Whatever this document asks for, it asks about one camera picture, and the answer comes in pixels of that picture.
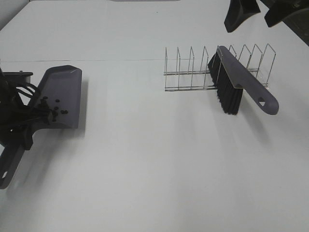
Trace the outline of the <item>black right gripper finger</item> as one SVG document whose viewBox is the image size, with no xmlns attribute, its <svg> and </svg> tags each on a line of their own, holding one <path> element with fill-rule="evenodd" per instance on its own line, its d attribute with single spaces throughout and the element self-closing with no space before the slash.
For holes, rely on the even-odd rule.
<svg viewBox="0 0 309 232">
<path fill-rule="evenodd" d="M 273 27 L 281 21 L 306 10 L 305 0 L 276 0 L 264 19 L 267 26 Z"/>
<path fill-rule="evenodd" d="M 224 20 L 226 31 L 235 31 L 245 20 L 260 12 L 255 0 L 231 0 Z"/>
</svg>

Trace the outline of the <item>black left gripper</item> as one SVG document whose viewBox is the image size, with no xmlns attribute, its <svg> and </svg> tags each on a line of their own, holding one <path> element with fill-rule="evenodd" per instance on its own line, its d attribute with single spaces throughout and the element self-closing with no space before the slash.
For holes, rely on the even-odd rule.
<svg viewBox="0 0 309 232">
<path fill-rule="evenodd" d="M 25 82 L 30 83 L 30 78 L 33 76 L 32 72 L 3 72 L 4 77 L 8 81 L 14 82 Z M 24 150 L 30 150 L 33 145 L 33 133 L 30 125 L 21 125 L 20 129 L 20 140 Z"/>
</svg>

